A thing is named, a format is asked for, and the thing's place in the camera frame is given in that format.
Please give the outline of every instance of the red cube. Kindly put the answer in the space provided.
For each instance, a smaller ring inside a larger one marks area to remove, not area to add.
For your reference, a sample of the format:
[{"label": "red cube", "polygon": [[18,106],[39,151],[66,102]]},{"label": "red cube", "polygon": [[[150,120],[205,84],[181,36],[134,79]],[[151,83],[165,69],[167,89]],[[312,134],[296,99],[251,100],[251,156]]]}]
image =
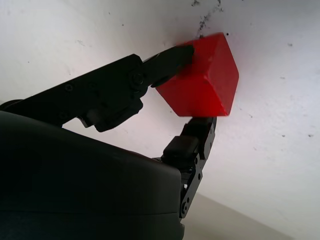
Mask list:
[{"label": "red cube", "polygon": [[228,116],[239,73],[223,33],[183,45],[193,45],[192,64],[156,89],[180,117]]}]

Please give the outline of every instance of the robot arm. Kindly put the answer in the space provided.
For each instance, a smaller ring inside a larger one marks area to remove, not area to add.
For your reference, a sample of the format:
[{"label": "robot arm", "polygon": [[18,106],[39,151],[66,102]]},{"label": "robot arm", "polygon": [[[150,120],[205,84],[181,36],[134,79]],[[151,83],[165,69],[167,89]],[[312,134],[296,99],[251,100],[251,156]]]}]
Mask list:
[{"label": "robot arm", "polygon": [[191,63],[191,45],[130,55],[0,108],[0,239],[181,240],[215,137],[192,118],[151,159],[62,129],[99,132],[137,114],[140,98]]}]

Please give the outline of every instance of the gray floor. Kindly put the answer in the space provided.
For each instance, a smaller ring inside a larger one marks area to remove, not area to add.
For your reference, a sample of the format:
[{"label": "gray floor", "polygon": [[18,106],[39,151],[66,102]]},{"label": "gray floor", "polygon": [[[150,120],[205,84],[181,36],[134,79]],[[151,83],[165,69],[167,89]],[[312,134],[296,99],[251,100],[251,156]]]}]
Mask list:
[{"label": "gray floor", "polygon": [[183,240],[293,240],[200,194],[195,196],[182,223]]}]

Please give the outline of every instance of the white wall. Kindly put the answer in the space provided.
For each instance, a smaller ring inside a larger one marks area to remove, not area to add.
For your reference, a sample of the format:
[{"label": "white wall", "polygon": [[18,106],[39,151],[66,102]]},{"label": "white wall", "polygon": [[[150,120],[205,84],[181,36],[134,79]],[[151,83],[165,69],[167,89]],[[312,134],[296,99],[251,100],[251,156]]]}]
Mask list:
[{"label": "white wall", "polygon": [[[229,33],[240,79],[199,192],[296,239],[319,239],[320,1],[192,2],[0,0],[0,100],[26,98],[131,53],[150,57],[199,35],[207,16],[201,32]],[[160,156],[188,119],[153,90],[142,100],[141,113],[110,132],[76,120],[66,127]]]}]

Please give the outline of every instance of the red block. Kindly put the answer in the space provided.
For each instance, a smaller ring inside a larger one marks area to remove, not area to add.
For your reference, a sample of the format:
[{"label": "red block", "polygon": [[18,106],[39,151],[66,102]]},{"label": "red block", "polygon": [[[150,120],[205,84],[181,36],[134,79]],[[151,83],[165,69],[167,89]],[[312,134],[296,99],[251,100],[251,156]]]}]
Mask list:
[{"label": "red block", "polygon": [[156,89],[180,117],[228,116],[239,73],[223,33],[183,45],[193,45],[192,64]]}]

